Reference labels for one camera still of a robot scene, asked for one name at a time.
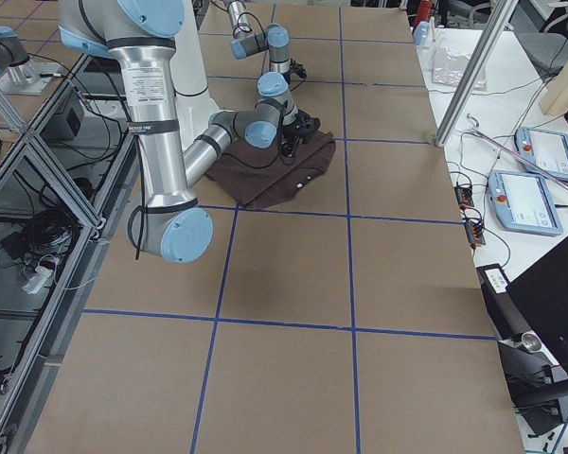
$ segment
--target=brown cloth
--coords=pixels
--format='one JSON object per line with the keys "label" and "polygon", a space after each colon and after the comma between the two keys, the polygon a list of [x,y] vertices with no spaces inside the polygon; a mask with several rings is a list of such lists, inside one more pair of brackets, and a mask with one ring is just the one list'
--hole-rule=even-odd
{"label": "brown cloth", "polygon": [[228,154],[251,166],[265,166],[274,159],[276,146],[259,149],[238,140],[206,175],[242,208],[259,210],[293,199],[298,191],[327,171],[335,149],[332,132],[318,131],[307,145],[298,147],[294,160],[278,158],[272,165],[259,169],[245,166]]}

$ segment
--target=blue device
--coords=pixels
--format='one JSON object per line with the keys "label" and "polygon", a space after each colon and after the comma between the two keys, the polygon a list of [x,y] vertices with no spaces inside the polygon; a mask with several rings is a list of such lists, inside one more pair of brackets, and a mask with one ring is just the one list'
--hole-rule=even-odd
{"label": "blue device", "polygon": [[568,134],[522,127],[515,134],[515,145],[532,164],[568,182]]}
{"label": "blue device", "polygon": [[563,232],[541,175],[494,170],[488,178],[488,187],[496,216],[505,229],[547,236]]}

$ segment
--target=black monitor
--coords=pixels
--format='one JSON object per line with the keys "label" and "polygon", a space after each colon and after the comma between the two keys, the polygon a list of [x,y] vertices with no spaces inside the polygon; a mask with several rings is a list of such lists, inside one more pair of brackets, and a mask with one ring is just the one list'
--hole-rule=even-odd
{"label": "black monitor", "polygon": [[568,374],[568,236],[506,291]]}

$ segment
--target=device screen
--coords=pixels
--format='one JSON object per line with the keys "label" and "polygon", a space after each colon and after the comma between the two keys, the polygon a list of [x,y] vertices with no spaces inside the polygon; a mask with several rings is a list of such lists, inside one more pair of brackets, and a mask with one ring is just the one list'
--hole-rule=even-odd
{"label": "device screen", "polygon": [[503,185],[511,216],[517,224],[553,227],[539,179],[522,175],[503,174]]}
{"label": "device screen", "polygon": [[568,174],[568,155],[560,135],[530,131],[530,142],[537,166],[551,172]]}

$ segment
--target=white table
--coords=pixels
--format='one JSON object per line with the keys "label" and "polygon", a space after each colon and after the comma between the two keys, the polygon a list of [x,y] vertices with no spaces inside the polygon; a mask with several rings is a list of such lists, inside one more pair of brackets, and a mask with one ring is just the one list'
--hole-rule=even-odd
{"label": "white table", "polygon": [[[449,47],[457,52],[470,53],[477,44],[480,30],[457,30],[440,29],[441,45]],[[442,84],[432,83],[432,71],[427,69],[426,59],[423,59],[422,50],[417,51],[421,64],[423,65],[423,77],[427,88],[430,90],[430,101],[434,111],[435,121],[439,125],[448,105],[452,99],[452,94],[442,94],[434,92],[452,92],[453,87]],[[487,90],[485,92],[475,91],[463,112],[461,120],[456,125],[455,134],[446,144],[446,157],[451,163],[460,163],[461,160],[461,132],[470,127],[470,122],[466,119],[467,114],[471,114],[480,122],[480,130],[490,137],[499,135],[509,135],[514,133],[514,125],[525,112],[533,95],[541,87],[534,67],[525,55],[515,35],[506,31],[502,34],[490,59],[486,65]],[[514,87],[527,84],[524,88],[513,90],[504,95],[477,96],[476,94],[506,92]],[[539,99],[546,93],[544,88],[539,94],[537,101],[520,126],[538,126],[553,117],[545,116],[539,108]],[[543,126],[544,129],[551,131],[561,131],[568,133],[568,124],[563,118],[556,119]],[[509,148],[514,147],[512,137],[501,138]],[[495,169],[525,171],[523,167],[512,157],[501,154],[497,161],[498,150],[494,149],[489,143],[470,135],[463,136],[463,166],[488,175],[493,166]],[[458,170],[455,164],[449,164],[450,171]],[[470,175],[474,184],[486,183],[485,178],[477,173],[461,169]],[[456,182],[457,174],[451,175],[453,183]],[[460,177],[459,182],[463,183],[464,177]],[[568,204],[568,194],[559,189],[556,185],[547,182],[555,203]],[[530,234],[518,234],[503,230],[499,220],[494,215],[491,202],[485,199],[485,187],[475,186],[473,188],[473,198],[477,209],[484,215],[486,227],[497,235],[501,236],[509,245],[511,258],[505,270],[509,279],[513,280],[523,271],[529,268],[534,262],[550,251],[556,244],[568,235],[568,209],[559,209],[564,233],[561,236],[536,236]],[[482,266],[491,263],[504,263],[507,257],[505,245],[490,233],[485,233],[487,245],[478,248],[475,252],[475,266]],[[518,418],[518,424],[523,434],[524,446],[526,449],[541,450],[544,436],[540,439],[528,439],[527,433],[530,428],[523,418]],[[568,445],[568,429],[564,435],[560,446]]]}

